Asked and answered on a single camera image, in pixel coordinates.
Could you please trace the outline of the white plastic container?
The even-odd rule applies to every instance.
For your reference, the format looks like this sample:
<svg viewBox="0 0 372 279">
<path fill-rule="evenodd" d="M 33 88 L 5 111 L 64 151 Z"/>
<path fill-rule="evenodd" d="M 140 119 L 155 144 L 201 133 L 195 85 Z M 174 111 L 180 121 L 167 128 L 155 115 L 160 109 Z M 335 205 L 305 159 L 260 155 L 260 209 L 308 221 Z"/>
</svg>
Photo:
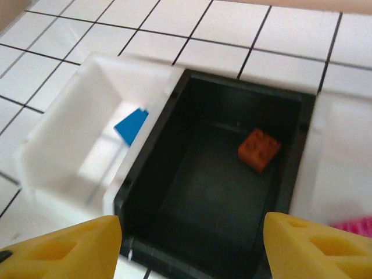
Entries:
<svg viewBox="0 0 372 279">
<path fill-rule="evenodd" d="M 69 225 L 113 214 L 113 200 L 183 73 L 142 56 L 90 54 L 15 153 L 30 203 Z M 128 146 L 114 126 L 138 108 L 149 115 Z"/>
<path fill-rule="evenodd" d="M 316 99 L 289 210 L 321 224 L 372 216 L 372 95 Z"/>
</svg>

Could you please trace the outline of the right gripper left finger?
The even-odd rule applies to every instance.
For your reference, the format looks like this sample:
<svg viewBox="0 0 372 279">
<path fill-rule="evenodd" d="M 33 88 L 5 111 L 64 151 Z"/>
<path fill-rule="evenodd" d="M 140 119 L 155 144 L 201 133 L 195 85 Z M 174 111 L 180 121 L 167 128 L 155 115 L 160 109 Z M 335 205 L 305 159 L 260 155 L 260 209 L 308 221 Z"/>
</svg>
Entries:
<svg viewBox="0 0 372 279">
<path fill-rule="evenodd" d="M 113 279 L 119 218 L 102 216 L 0 249 L 0 279 Z"/>
</svg>

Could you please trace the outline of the pink lego brick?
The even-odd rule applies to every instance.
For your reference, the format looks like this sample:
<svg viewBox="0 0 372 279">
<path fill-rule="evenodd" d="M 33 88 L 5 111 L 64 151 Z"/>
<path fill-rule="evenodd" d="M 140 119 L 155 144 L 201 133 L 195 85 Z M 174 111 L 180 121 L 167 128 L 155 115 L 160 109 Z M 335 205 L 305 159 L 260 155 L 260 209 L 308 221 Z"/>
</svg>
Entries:
<svg viewBox="0 0 372 279">
<path fill-rule="evenodd" d="M 372 214 L 357 216 L 340 216 L 328 222 L 329 226 L 372 238 Z"/>
</svg>

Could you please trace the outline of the black plastic container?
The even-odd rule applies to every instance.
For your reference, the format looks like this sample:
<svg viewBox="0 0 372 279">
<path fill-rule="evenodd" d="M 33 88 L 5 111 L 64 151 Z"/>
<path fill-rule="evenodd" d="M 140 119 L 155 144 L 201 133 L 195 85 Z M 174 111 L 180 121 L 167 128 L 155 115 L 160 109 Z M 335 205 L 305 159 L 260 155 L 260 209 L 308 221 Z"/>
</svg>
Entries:
<svg viewBox="0 0 372 279">
<path fill-rule="evenodd" d="M 271 279 L 267 212 L 288 213 L 316 96 L 186 70 L 114 199 L 120 253 L 171 279 Z M 256 129 L 279 141 L 258 173 Z"/>
</svg>

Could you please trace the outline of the blue lego brick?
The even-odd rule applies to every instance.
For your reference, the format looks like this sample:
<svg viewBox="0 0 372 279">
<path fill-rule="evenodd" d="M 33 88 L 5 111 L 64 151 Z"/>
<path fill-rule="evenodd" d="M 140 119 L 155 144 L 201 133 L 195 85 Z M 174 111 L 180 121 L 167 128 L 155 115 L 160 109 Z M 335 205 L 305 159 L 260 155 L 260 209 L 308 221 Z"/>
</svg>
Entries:
<svg viewBox="0 0 372 279">
<path fill-rule="evenodd" d="M 114 126 L 126 145 L 132 145 L 148 115 L 147 110 L 138 108 Z"/>
</svg>

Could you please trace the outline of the orange lego brick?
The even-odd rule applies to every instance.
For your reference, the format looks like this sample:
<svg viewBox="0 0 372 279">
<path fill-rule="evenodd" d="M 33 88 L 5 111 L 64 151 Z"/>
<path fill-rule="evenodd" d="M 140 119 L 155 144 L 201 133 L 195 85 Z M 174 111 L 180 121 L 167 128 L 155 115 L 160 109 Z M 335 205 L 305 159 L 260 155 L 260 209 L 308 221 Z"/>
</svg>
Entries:
<svg viewBox="0 0 372 279">
<path fill-rule="evenodd" d="M 238 158 L 258 173 L 274 159 L 282 144 L 261 129 L 254 129 L 238 148 Z"/>
</svg>

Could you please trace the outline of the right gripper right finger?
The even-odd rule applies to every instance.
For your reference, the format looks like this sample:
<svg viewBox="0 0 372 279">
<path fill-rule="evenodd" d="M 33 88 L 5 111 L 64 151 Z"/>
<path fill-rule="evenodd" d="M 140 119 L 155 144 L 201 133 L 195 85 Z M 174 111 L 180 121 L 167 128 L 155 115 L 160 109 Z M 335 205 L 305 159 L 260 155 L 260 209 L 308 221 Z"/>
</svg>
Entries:
<svg viewBox="0 0 372 279">
<path fill-rule="evenodd" d="M 372 279 L 372 238 L 268 212 L 263 240 L 273 279 Z"/>
</svg>

